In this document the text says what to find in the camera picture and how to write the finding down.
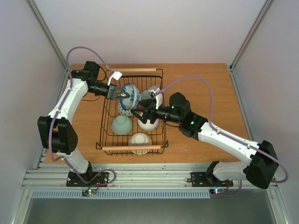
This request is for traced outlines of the blue floral white bowl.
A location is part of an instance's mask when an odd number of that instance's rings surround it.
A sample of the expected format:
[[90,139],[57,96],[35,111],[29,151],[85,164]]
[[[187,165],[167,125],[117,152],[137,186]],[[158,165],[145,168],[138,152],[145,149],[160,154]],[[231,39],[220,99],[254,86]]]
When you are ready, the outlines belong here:
[[123,98],[120,100],[122,109],[128,111],[130,109],[136,108],[141,99],[141,95],[137,87],[131,83],[126,83],[122,89],[129,94],[128,98]]

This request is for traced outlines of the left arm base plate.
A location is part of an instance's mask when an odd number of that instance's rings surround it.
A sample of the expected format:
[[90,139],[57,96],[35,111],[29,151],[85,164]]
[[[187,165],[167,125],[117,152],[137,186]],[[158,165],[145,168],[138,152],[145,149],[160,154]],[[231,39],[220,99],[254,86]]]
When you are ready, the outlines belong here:
[[67,187],[90,187],[95,185],[96,187],[98,184],[100,184],[101,187],[106,187],[107,183],[109,181],[109,173],[108,172],[103,172],[95,177],[91,181],[92,178],[96,175],[96,172],[92,172],[90,177],[87,177],[85,174],[80,174],[81,178],[83,178],[87,183],[82,181],[80,177],[75,174],[74,172],[69,172],[67,181],[66,181],[66,186]]

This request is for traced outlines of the white ceramic bowl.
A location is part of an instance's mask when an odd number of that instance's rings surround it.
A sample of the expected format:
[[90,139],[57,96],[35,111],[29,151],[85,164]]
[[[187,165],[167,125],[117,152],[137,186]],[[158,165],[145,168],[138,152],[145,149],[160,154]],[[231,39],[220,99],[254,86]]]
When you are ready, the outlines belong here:
[[144,131],[153,131],[156,129],[159,125],[159,120],[156,120],[153,124],[150,123],[150,120],[148,119],[147,122],[144,124],[140,120],[137,121],[139,127]]

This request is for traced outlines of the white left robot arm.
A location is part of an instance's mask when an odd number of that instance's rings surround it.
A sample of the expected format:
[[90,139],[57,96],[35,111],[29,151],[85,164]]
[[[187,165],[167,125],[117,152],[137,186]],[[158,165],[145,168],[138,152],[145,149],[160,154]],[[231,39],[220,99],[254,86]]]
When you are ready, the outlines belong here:
[[42,146],[49,150],[51,160],[63,160],[84,186],[92,184],[95,176],[91,163],[78,148],[78,136],[72,126],[81,99],[87,93],[110,100],[129,98],[129,94],[111,83],[112,79],[121,78],[120,71],[113,71],[107,83],[98,80],[99,71],[100,66],[91,61],[87,61],[82,70],[72,70],[56,106],[47,116],[41,116],[37,121]]

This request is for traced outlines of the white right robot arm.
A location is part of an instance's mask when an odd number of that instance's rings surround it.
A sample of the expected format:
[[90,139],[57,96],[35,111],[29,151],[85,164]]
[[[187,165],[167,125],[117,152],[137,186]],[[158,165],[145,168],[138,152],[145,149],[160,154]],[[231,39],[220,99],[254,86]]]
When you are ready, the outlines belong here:
[[131,112],[144,124],[157,119],[176,123],[186,137],[214,145],[239,159],[238,162],[212,162],[204,174],[208,186],[214,187],[228,180],[247,180],[260,189],[269,187],[278,168],[278,159],[270,142],[257,143],[214,126],[208,119],[192,112],[190,102],[179,92],[170,96],[169,103],[169,106],[156,106],[152,102]]

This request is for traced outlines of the yellow rimmed bowl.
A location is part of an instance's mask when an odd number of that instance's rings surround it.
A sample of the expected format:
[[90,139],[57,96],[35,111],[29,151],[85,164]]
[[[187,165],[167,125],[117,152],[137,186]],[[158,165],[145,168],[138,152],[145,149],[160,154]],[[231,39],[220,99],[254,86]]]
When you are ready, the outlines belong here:
[[[144,133],[136,133],[132,135],[128,141],[129,146],[151,146],[152,140],[150,136]],[[136,155],[147,154],[149,150],[132,150],[131,152]]]

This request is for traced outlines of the pale green bowl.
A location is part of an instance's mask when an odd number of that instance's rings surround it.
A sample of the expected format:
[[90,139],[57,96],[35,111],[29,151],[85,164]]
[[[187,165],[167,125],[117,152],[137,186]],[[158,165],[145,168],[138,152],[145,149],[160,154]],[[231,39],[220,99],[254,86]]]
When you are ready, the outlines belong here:
[[133,127],[131,119],[126,115],[118,115],[111,124],[112,131],[117,135],[128,134]]

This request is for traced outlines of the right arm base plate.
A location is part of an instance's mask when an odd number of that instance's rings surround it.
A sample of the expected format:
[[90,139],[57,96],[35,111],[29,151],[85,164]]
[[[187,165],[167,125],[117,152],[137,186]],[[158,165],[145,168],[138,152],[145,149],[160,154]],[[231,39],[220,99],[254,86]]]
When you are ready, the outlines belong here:
[[205,172],[191,172],[186,180],[193,187],[233,187],[233,181],[220,181],[214,175],[207,176]]

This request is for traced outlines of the blue patterned bowl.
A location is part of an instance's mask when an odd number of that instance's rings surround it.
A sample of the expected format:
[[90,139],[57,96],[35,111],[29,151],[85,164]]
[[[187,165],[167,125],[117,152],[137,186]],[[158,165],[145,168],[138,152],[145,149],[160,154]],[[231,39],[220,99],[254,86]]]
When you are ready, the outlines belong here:
[[150,93],[148,92],[148,90],[145,90],[141,93],[141,99],[139,101],[139,105],[146,107],[150,104],[156,104],[155,101],[151,98]]

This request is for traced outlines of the white bowl brown diamonds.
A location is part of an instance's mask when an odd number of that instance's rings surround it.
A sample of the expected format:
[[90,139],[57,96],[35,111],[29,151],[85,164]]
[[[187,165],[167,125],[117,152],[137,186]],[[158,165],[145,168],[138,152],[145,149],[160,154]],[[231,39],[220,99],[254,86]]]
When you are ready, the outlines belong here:
[[126,115],[128,117],[133,115],[130,110],[124,110],[120,102],[118,103],[117,110],[120,115]]

